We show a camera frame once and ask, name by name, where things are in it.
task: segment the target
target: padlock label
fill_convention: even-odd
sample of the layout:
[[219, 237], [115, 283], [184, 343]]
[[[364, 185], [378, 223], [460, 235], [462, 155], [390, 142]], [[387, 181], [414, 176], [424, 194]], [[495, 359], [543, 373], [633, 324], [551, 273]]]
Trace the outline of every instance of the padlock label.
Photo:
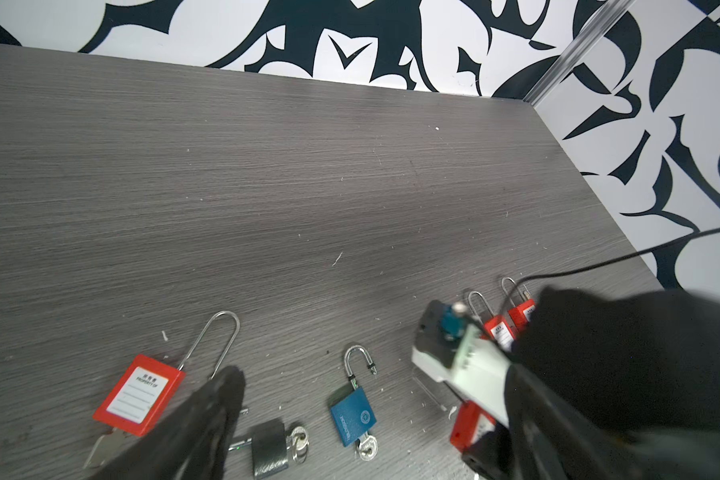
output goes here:
[[530, 314], [536, 310], [536, 305], [531, 305], [527, 309], [523, 310], [523, 316], [525, 316], [525, 319], [530, 321]]
[[514, 338], [512, 338], [512, 334], [503, 322], [490, 329], [490, 334], [494, 336], [502, 349], [509, 351], [512, 348]]
[[164, 376], [138, 366], [106, 410], [134, 423], [142, 423], [167, 384], [168, 379]]

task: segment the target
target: silver key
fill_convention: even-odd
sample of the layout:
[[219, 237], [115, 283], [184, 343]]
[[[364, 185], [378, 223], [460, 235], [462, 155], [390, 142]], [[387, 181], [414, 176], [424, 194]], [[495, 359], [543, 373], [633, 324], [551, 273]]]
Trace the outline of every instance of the silver key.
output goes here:
[[90, 454], [88, 454], [88, 459], [83, 464], [83, 468], [98, 468], [104, 465], [107, 460], [117, 454], [120, 447], [125, 443], [125, 439], [126, 433], [118, 428], [113, 428], [111, 433], [99, 437]]
[[307, 453], [309, 452], [309, 434], [307, 429], [302, 426], [296, 426], [291, 430], [291, 445], [289, 448], [293, 461], [296, 463], [304, 463], [307, 460]]
[[360, 459], [365, 460], [366, 462], [373, 460], [378, 453], [378, 442], [376, 441], [376, 437], [369, 435], [367, 432], [360, 436], [360, 439], [357, 440], [355, 445], [357, 446], [358, 453], [360, 454]]

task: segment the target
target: blue padlock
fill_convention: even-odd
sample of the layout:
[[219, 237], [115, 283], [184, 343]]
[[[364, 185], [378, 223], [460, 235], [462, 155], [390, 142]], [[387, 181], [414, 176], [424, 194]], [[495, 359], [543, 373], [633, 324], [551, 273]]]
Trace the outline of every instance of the blue padlock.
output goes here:
[[347, 371], [347, 379], [354, 390], [347, 398], [331, 407], [331, 416], [336, 424], [339, 436], [342, 437], [344, 446], [356, 442], [356, 448], [363, 460], [373, 460], [378, 451], [376, 437], [368, 434], [368, 430], [376, 423], [376, 416], [373, 414], [371, 404], [365, 396], [365, 391], [358, 387], [352, 368], [349, 366], [349, 356], [358, 350], [365, 355], [368, 362], [368, 369], [376, 375], [376, 365], [371, 359], [371, 354], [360, 345], [354, 345], [347, 349], [344, 354], [344, 368]]
[[331, 415], [344, 446], [360, 438], [376, 423], [376, 416], [362, 387], [334, 405]]

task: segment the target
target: padlock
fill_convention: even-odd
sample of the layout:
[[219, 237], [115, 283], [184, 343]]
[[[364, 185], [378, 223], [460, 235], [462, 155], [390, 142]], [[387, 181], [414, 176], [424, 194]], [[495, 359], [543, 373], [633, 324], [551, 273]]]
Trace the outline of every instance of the padlock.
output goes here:
[[[479, 296], [480, 299], [483, 301], [483, 304], [485, 304], [485, 310], [482, 313], [478, 312], [478, 308], [475, 306], [474, 303], [472, 303], [472, 296]], [[495, 340], [496, 343], [499, 344], [501, 349], [506, 352], [511, 351], [512, 342], [515, 341], [515, 334], [512, 331], [510, 324], [507, 322], [507, 319], [504, 318], [504, 315], [497, 315], [496, 312], [494, 312], [494, 310], [490, 308], [490, 304], [485, 299], [483, 294], [477, 292], [476, 290], [472, 290], [471, 292], [467, 293], [467, 304], [469, 304], [469, 308], [470, 310], [472, 310], [472, 314], [478, 317], [481, 322], [483, 322], [483, 326], [491, 334], [493, 340]], [[488, 312], [490, 314], [490, 317], [487, 317], [485, 315], [485, 312]]]
[[300, 425], [286, 435], [285, 424], [279, 419], [272, 420], [256, 428], [251, 437], [233, 441], [230, 451], [247, 446], [253, 454], [253, 477], [259, 480], [288, 468], [288, 450], [295, 463], [304, 463], [309, 450], [309, 435]]
[[378, 442], [376, 437], [368, 434], [368, 430], [376, 423], [376, 416], [373, 414], [371, 404], [365, 396], [365, 391], [358, 387], [357, 379], [352, 373], [349, 366], [349, 357], [355, 351], [360, 351], [365, 355], [365, 361], [368, 363], [368, 369], [376, 375], [376, 365], [371, 359], [371, 354], [360, 345], [354, 345], [347, 349], [344, 353], [344, 368], [347, 373], [347, 379], [352, 384], [352, 393], [339, 403], [331, 407], [331, 416], [336, 424], [339, 436], [342, 438], [342, 444], [346, 447], [351, 443], [355, 443], [355, 447], [360, 454], [362, 460], [373, 460], [378, 452]]
[[451, 445], [464, 453], [480, 437], [495, 429], [496, 419], [487, 414], [477, 403], [467, 400], [461, 404], [456, 415], [456, 423], [451, 430]]
[[507, 310], [507, 313], [514, 322], [514, 325], [518, 328], [518, 332], [522, 333], [523, 331], [525, 331], [525, 329], [528, 328], [528, 322], [530, 322], [530, 314], [534, 310], [536, 310], [536, 302], [534, 302], [534, 299], [530, 298], [530, 292], [528, 291], [528, 288], [523, 285], [525, 291], [518, 290], [518, 293], [523, 299], [523, 302], [517, 305], [514, 300], [512, 300], [512, 296], [509, 294], [509, 291], [504, 287], [504, 282], [507, 280], [511, 282], [513, 286], [517, 286], [518, 284], [515, 283], [514, 280], [512, 280], [508, 276], [501, 279], [501, 289], [504, 291], [504, 294], [509, 298], [509, 302], [512, 303], [512, 308]]
[[218, 312], [206, 322], [192, 348], [179, 364], [179, 368], [173, 368], [141, 354], [136, 356], [115, 388], [94, 412], [94, 419], [112, 426], [113, 431], [99, 437], [88, 455], [84, 468], [102, 466], [111, 452], [116, 452], [122, 443], [124, 439], [122, 432], [143, 436], [157, 424], [168, 401], [184, 379], [185, 373], [182, 370], [186, 360], [195, 351], [211, 323], [222, 315], [230, 315], [235, 320], [235, 331], [213, 368], [210, 376], [212, 379], [240, 331], [240, 319], [226, 310]]

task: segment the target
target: key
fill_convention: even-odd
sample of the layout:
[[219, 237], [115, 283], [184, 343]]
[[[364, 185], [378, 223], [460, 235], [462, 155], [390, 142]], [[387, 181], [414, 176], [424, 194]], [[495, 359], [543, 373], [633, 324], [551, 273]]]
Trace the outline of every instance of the key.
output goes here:
[[126, 433], [119, 428], [113, 428], [112, 432], [99, 437], [88, 454], [88, 459], [83, 468], [98, 468], [114, 457], [125, 443]]

